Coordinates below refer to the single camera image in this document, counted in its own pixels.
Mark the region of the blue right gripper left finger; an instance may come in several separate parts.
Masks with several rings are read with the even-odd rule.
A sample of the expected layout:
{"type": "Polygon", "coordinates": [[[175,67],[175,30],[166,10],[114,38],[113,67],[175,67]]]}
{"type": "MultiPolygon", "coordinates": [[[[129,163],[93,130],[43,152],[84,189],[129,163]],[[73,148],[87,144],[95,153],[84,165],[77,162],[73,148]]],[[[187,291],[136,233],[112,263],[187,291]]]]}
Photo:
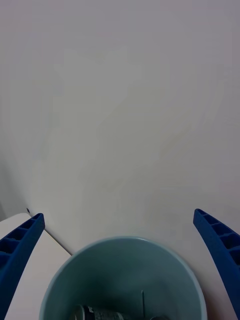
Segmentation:
{"type": "Polygon", "coordinates": [[[4,319],[28,260],[45,230],[38,213],[0,240],[0,319],[4,319]]]}

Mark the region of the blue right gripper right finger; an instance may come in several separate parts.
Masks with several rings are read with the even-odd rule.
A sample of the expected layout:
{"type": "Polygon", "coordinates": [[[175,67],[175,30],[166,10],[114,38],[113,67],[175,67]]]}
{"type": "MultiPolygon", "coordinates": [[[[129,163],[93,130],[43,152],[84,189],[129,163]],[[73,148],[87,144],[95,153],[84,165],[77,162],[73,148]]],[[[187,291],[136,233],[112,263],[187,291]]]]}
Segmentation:
{"type": "Polygon", "coordinates": [[[214,261],[236,317],[240,318],[240,235],[199,208],[194,211],[193,224],[214,261]]]}

